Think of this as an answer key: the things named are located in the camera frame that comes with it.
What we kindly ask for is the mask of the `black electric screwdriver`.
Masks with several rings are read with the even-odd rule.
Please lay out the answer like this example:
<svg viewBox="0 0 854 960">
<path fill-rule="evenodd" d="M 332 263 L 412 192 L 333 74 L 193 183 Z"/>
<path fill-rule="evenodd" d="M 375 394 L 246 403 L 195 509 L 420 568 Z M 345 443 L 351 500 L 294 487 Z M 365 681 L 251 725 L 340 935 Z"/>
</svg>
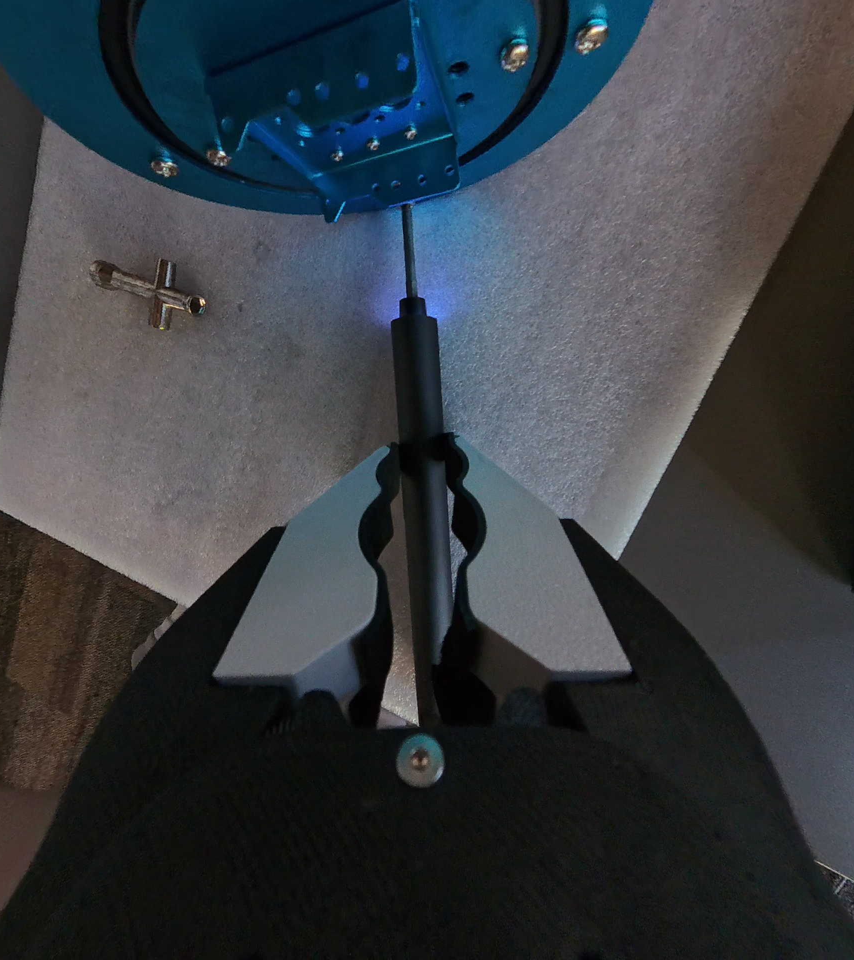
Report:
<svg viewBox="0 0 854 960">
<path fill-rule="evenodd" d="M 453 614 L 438 324 L 420 296 L 414 206 L 401 208 L 406 294 L 390 325 L 417 723 L 441 722 L 434 690 Z"/>
</svg>

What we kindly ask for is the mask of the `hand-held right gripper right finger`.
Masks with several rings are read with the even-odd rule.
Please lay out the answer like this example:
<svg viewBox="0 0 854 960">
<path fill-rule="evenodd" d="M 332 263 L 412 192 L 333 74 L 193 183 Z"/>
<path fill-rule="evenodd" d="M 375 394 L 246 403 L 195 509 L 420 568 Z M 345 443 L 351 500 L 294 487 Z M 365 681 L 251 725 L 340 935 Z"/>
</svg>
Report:
<svg viewBox="0 0 854 960">
<path fill-rule="evenodd" d="M 493 723 L 518 690 L 619 681 L 633 668 L 554 511 L 450 434 L 457 564 L 453 615 L 433 667 L 441 720 Z"/>
</svg>

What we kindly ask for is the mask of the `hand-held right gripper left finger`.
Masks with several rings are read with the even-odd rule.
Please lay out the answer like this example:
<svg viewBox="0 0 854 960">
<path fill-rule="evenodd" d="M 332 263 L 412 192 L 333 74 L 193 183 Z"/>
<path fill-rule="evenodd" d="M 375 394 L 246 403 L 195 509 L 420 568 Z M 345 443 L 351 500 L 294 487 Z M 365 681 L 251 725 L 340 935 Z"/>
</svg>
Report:
<svg viewBox="0 0 854 960">
<path fill-rule="evenodd" d="M 403 726 L 384 705 L 404 646 L 396 443 L 376 448 L 286 525 L 213 672 L 294 701 L 333 696 L 357 728 Z"/>
</svg>

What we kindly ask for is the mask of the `white foam mat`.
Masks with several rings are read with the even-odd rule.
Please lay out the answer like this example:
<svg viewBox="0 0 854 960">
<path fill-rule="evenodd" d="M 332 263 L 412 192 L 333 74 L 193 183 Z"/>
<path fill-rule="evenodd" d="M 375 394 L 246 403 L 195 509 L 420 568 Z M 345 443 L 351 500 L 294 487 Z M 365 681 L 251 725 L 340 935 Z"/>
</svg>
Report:
<svg viewBox="0 0 854 960">
<path fill-rule="evenodd" d="M 446 432 L 613 555 L 854 108 L 854 2 L 651 2 L 524 158 L 413 205 Z M 48 117 L 0 508 L 184 604 L 396 444 L 403 205 L 326 222 L 172 189 Z M 96 286 L 158 258 L 199 317 Z"/>
</svg>

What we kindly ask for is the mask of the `blue round metal turntable base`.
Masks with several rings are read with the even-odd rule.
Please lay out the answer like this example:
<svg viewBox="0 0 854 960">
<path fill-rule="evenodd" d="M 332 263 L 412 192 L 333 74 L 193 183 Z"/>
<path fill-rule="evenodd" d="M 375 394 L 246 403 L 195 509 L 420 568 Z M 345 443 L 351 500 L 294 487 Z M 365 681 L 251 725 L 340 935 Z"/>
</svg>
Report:
<svg viewBox="0 0 854 960">
<path fill-rule="evenodd" d="M 332 223 L 524 159 L 613 78 L 652 5 L 0 1 L 0 62 L 138 176 Z"/>
</svg>

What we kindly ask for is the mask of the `metal cross wrench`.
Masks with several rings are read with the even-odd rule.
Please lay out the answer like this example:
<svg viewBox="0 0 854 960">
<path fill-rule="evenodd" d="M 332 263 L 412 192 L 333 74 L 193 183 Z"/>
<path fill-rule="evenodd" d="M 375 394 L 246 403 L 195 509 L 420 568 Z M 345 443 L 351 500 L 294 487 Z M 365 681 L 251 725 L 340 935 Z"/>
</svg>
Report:
<svg viewBox="0 0 854 960">
<path fill-rule="evenodd" d="M 169 330 L 175 311 L 193 317 L 205 313 L 206 299 L 177 288 L 177 265 L 166 258 L 156 260 L 153 279 L 120 269 L 104 260 L 92 262 L 88 268 L 91 282 L 98 288 L 131 294 L 150 303 L 149 325 L 155 330 Z"/>
</svg>

